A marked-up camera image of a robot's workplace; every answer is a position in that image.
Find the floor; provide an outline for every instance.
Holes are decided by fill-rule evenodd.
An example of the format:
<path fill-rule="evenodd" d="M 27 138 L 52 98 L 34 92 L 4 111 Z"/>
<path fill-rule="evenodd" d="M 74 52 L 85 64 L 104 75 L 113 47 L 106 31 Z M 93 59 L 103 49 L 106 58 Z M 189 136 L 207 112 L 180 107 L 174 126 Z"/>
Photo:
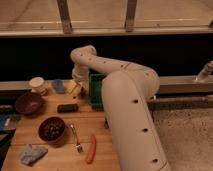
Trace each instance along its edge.
<path fill-rule="evenodd" d="M 0 30 L 61 29 L 57 1 L 0 1 Z M 74 28 L 123 28 L 127 0 L 68 0 Z M 208 25 L 211 0 L 138 0 L 135 27 Z"/>
<path fill-rule="evenodd" d="M 153 112 L 172 171 L 213 170 L 213 104 L 202 103 L 167 103 Z"/>

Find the toy carrot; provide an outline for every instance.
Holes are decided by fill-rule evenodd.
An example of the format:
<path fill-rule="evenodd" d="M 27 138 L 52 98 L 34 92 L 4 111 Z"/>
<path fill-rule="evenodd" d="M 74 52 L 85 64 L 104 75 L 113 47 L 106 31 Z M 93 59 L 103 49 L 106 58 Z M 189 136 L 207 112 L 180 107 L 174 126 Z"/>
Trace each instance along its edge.
<path fill-rule="evenodd" d="M 95 135 L 92 134 L 91 135 L 90 149 L 89 149 L 87 157 L 86 157 L 86 163 L 87 164 L 91 164 L 92 163 L 93 158 L 95 156 L 95 151 L 96 151 L 96 138 L 95 138 Z"/>

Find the wooden table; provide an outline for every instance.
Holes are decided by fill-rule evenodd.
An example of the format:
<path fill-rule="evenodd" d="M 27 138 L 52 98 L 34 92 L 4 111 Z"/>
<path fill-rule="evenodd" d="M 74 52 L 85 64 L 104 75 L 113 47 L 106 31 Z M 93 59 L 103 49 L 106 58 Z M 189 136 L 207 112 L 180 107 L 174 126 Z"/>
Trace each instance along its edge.
<path fill-rule="evenodd" d="M 112 144 L 110 130 L 104 128 L 104 112 L 94 111 L 86 99 L 73 98 L 72 94 L 56 94 L 47 84 L 48 95 L 43 96 L 44 106 L 32 116 L 22 116 L 18 123 L 11 146 L 5 158 L 2 171 L 120 171 L 117 154 Z M 59 104 L 78 103 L 79 111 L 75 113 L 58 114 Z M 66 130 L 64 141 L 56 147 L 42 141 L 38 136 L 41 122 L 50 117 L 59 116 L 66 123 L 74 123 L 84 152 L 78 153 L 70 130 Z M 88 165 L 85 162 L 90 147 L 90 135 L 97 139 L 97 149 L 94 161 Z M 45 146 L 48 153 L 33 166 L 20 162 L 19 154 L 25 144 Z"/>

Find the bowl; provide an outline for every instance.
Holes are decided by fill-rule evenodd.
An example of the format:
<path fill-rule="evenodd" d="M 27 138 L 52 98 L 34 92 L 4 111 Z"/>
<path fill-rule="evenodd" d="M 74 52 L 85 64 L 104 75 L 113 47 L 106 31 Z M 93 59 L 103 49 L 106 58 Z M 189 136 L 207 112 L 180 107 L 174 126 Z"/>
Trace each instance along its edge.
<path fill-rule="evenodd" d="M 39 137 L 46 142 L 57 142 L 65 132 L 65 122 L 60 117 L 50 117 L 45 119 L 38 129 Z"/>
<path fill-rule="evenodd" d="M 38 111 L 42 104 L 43 99 L 39 93 L 27 92 L 20 97 L 15 102 L 15 109 L 21 114 L 32 114 Z"/>

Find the green container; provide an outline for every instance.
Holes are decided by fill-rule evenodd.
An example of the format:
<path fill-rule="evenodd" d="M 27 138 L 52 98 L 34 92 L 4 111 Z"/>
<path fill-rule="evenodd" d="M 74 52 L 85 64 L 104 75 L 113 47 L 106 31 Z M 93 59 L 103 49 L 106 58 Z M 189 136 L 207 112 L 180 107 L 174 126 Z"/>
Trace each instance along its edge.
<path fill-rule="evenodd" d="M 89 102 L 93 109 L 103 110 L 101 87 L 104 74 L 90 74 L 89 77 Z"/>

